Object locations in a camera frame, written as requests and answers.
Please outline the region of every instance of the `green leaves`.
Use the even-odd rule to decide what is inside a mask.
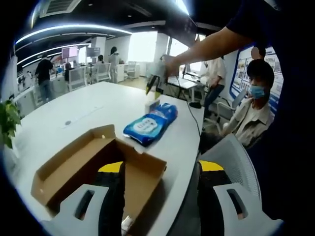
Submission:
[[[17,107],[9,100],[0,103],[0,142],[9,148],[12,148],[11,138],[15,137],[17,124],[21,124]]]

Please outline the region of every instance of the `black cable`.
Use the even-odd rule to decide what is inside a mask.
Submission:
[[[178,79],[177,76],[176,76],[176,79],[177,79],[177,82],[178,82],[178,86],[181,87],[181,85],[180,85],[180,83],[179,83],[179,79]],[[189,111],[190,111],[190,114],[191,114],[192,118],[193,118],[193,119],[195,120],[195,122],[196,122],[197,129],[198,129],[198,133],[199,133],[199,136],[201,137],[201,132],[200,132],[200,128],[199,128],[199,125],[198,125],[198,121],[197,121],[197,119],[195,118],[195,116],[193,115],[193,113],[192,113],[192,111],[191,111],[191,109],[190,109],[189,102],[187,101],[183,90],[182,90],[182,94],[183,94],[183,96],[184,96],[184,98],[185,98],[185,101],[186,101],[186,103],[187,103],[187,106],[188,106],[188,109],[189,109]]]

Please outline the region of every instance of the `beige shirt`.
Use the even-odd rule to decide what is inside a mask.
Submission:
[[[207,61],[208,71],[206,76],[208,77],[208,84],[211,85],[219,75],[222,79],[219,81],[219,85],[225,85],[226,68],[222,58],[217,58]]]
[[[244,99],[226,127],[244,145],[249,146],[273,121],[268,103],[260,110],[252,107],[253,98]]]

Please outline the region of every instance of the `air vent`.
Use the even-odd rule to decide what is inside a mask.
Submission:
[[[72,12],[81,0],[49,0],[42,6],[40,17]]]

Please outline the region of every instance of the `led light strip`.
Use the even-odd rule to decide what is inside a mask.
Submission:
[[[91,28],[91,29],[99,29],[99,30],[112,30],[112,31],[132,34],[131,32],[126,31],[126,30],[107,27],[107,26],[100,26],[100,25],[63,25],[63,26],[53,26],[53,27],[49,27],[49,28],[45,28],[45,29],[40,29],[38,31],[29,33],[29,34],[23,36],[22,38],[20,38],[19,40],[17,40],[15,42],[15,44],[18,44],[21,41],[23,41],[24,39],[27,39],[27,38],[32,37],[32,36],[39,34],[39,33],[43,33],[43,32],[50,31],[50,30],[68,29],[68,28]]]
[[[30,59],[30,58],[32,58],[32,57],[36,57],[36,56],[38,56],[38,55],[40,55],[40,54],[43,54],[43,53],[46,53],[46,52],[49,52],[49,51],[52,51],[52,50],[56,50],[56,49],[60,49],[60,48],[70,48],[70,47],[75,47],[75,46],[84,46],[84,45],[90,45],[90,43],[71,44],[71,45],[65,45],[65,46],[60,46],[60,47],[56,47],[56,48],[51,48],[51,49],[42,51],[42,52],[40,52],[40,53],[36,53],[36,54],[34,54],[34,55],[32,55],[32,56],[29,56],[28,58],[25,58],[25,59],[19,61],[18,63],[16,63],[16,65],[19,65],[19,64],[21,64],[22,62],[24,62],[24,61],[26,61],[26,60],[28,60],[28,59]]]
[[[47,57],[49,58],[49,57],[52,57],[52,56],[55,56],[55,55],[58,55],[58,54],[61,54],[61,52],[60,52],[60,53],[53,53],[53,54],[50,54],[50,55],[48,55]],[[31,61],[31,62],[29,62],[29,63],[27,63],[27,64],[25,64],[25,65],[22,65],[22,68],[24,68],[24,67],[26,67],[26,66],[28,66],[28,65],[30,65],[30,64],[33,64],[34,62],[37,62],[37,61],[39,61],[39,60],[41,60],[41,58],[38,58],[38,59],[33,60],[33,61]]]

